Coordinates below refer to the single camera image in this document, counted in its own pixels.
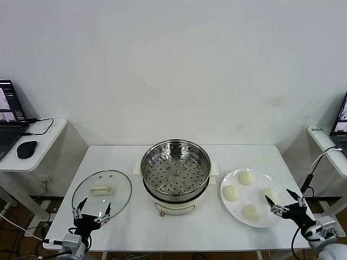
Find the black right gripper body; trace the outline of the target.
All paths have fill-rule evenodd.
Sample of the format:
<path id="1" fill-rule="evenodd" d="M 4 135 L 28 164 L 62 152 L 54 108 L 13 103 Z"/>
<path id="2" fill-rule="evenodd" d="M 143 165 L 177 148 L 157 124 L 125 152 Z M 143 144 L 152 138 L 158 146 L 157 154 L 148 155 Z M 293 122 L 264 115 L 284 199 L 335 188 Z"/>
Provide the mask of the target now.
<path id="1" fill-rule="evenodd" d="M 283 219 L 294 221 L 298 227 L 311 227 L 316 225 L 316 221 L 306 213 L 307 206 L 300 206 L 293 203 L 285 206 L 286 211 L 282 213 Z"/>

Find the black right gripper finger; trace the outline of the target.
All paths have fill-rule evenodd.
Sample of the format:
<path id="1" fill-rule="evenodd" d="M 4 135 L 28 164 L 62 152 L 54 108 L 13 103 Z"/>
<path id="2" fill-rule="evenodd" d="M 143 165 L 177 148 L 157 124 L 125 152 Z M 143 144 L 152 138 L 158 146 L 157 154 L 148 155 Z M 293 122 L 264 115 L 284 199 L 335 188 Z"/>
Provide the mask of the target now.
<path id="1" fill-rule="evenodd" d="M 300 207 L 306 207 L 306 200 L 304 197 L 300 197 L 297 193 L 294 191 L 291 191 L 290 189 L 286 189 L 288 194 L 299 204 Z"/>
<path id="2" fill-rule="evenodd" d="M 273 214 L 275 214 L 277 216 L 282 216 L 283 213 L 286 213 L 288 211 L 287 208 L 275 204 L 275 202 L 270 197 L 268 197 L 267 195 L 265 195 L 265 198 L 266 198 L 266 201 L 267 201 L 268 205 L 270 206 L 270 211 Z"/>

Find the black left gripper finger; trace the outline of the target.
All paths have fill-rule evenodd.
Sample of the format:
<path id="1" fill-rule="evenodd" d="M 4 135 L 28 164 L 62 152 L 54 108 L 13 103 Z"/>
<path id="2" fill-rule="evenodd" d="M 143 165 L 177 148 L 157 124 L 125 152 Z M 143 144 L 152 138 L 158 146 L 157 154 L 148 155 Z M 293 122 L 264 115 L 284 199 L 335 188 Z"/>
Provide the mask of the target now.
<path id="1" fill-rule="evenodd" d="M 73 217 L 74 217 L 74 218 L 82 218 L 82 213 L 81 213 L 81 211 L 82 211 L 82 209 L 83 209 L 83 207 L 84 207 L 84 205 L 85 205 L 87 199 L 88 199 L 88 198 L 86 197 L 84 200 L 82 200 L 81 202 L 79 202 L 79 204 L 78 204 L 77 207 L 73 207 L 72 213 L 73 213 Z"/>
<path id="2" fill-rule="evenodd" d="M 104 215 L 96 218 L 94 221 L 99 223 L 100 225 L 105 225 L 111 218 L 110 211 L 111 211 L 111 202 L 109 202 Z"/>

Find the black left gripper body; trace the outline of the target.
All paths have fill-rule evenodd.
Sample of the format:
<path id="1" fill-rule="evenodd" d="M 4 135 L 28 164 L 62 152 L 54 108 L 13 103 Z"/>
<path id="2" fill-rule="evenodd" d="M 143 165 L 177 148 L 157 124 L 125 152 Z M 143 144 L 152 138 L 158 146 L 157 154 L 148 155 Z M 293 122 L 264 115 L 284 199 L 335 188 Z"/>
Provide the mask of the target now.
<path id="1" fill-rule="evenodd" d="M 73 224 L 76 227 L 74 234 L 88 239 L 92 231 L 101 228 L 101 223 L 99 223 L 97 219 L 97 216 L 90 214 L 82 214 L 79 217 L 75 217 L 73 220 Z"/>

